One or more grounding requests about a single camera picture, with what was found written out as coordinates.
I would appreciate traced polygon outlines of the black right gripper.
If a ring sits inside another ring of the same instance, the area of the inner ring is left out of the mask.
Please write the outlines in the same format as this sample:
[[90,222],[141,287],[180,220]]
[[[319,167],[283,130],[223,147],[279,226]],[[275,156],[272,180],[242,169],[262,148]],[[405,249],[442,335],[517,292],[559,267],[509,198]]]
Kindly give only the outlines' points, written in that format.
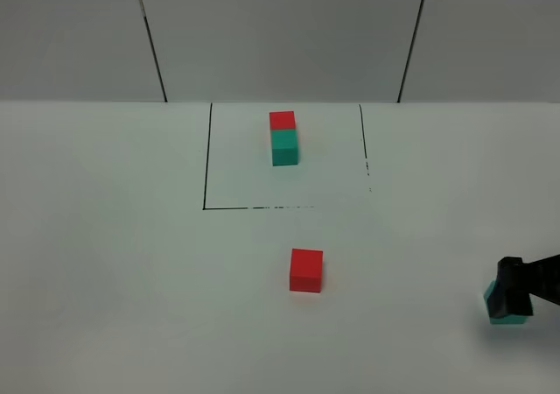
[[490,319],[527,319],[534,314],[530,295],[558,305],[560,255],[525,264],[520,257],[504,257],[486,290]]

